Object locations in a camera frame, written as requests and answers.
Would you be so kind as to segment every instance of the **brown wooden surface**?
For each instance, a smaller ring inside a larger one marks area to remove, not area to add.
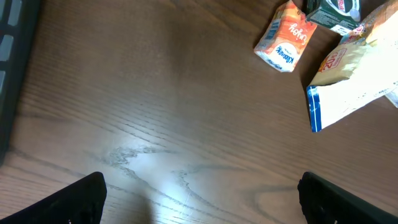
[[[310,131],[303,86],[339,37],[318,28],[293,73],[253,54],[283,2],[44,1],[0,218],[94,171],[103,223],[305,223],[307,170],[398,215],[397,109]]]

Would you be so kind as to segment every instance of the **juice box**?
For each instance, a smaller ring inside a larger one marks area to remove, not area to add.
[[[307,20],[346,35],[359,26],[361,0],[307,0]]]
[[[293,72],[316,28],[289,0],[276,10],[254,53],[280,72]]]

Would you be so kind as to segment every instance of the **table top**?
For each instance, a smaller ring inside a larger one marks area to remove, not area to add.
[[[293,73],[253,53],[284,2],[43,1],[0,218],[94,171],[103,223],[306,223],[308,170],[398,215],[387,99],[311,133],[304,88],[339,35],[319,27]]]

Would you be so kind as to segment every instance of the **dark green box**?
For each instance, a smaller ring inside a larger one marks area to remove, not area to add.
[[[341,35],[359,26],[361,0],[307,0],[307,20]]]

